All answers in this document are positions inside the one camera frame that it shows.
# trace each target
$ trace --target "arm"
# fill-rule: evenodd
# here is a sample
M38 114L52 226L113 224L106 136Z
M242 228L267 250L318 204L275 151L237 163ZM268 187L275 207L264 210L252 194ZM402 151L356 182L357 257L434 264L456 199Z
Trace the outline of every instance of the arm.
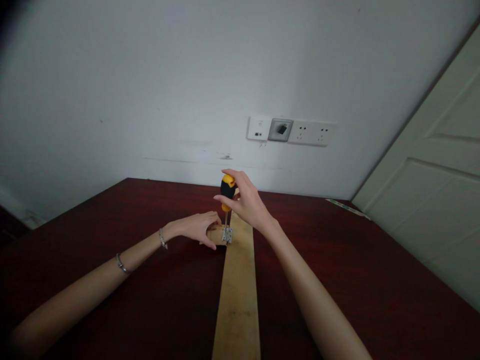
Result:
M328 360L371 359L369 352L319 279L290 242L260 199L243 171L224 170L240 189L240 199L222 195L214 199L226 204L267 239L295 295L301 313L322 356Z
M163 239L168 242L176 236L201 241L215 250L215 244L206 235L213 223L221 224L215 211L196 214L169 222L163 227ZM161 246L158 232L121 253L123 266L130 272L137 269ZM32 312L10 334L12 349L19 355L38 358L69 329L97 307L128 277L114 257L59 292Z

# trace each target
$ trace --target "left hand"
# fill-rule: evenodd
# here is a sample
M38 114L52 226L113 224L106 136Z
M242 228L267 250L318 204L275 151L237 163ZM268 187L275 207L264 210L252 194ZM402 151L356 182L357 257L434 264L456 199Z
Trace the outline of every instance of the left hand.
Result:
M217 246L207 237L207 228L214 223L221 225L222 220L216 211L209 211L169 222L163 230L165 232L171 230L173 236L185 236L216 250Z

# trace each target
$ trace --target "red wooden table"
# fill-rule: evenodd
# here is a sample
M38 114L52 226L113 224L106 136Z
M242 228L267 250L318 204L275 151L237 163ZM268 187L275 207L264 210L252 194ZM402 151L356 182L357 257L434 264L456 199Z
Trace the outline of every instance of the red wooden table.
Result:
M167 222L220 212L212 199L218 192L128 178L8 245L0 253L2 335ZM375 359L480 355L480 314L372 221L322 198L260 195ZM320 358L278 260L259 232L253 236L262 358ZM45 357L210 359L225 248L178 238L168 249Z

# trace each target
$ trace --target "silver bracelet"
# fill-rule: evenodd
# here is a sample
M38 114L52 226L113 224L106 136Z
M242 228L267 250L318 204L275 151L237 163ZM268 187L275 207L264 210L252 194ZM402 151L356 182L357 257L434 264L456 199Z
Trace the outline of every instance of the silver bracelet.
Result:
M162 228L160 228L160 230L158 230L158 234L160 235L161 247L165 248L165 250L168 250L169 246L164 241L164 231L163 231Z
M122 264L122 262L120 261L120 253L119 253L119 252L116 253L116 264L118 265L118 267L119 267L120 269L123 270L123 272L124 272L125 274L127 274L127 275L130 274L130 271L128 271L127 268L126 268L126 267Z

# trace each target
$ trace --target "white door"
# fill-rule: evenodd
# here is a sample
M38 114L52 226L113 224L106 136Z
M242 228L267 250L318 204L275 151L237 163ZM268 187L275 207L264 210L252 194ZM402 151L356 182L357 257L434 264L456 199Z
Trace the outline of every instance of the white door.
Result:
M480 27L353 203L480 311Z

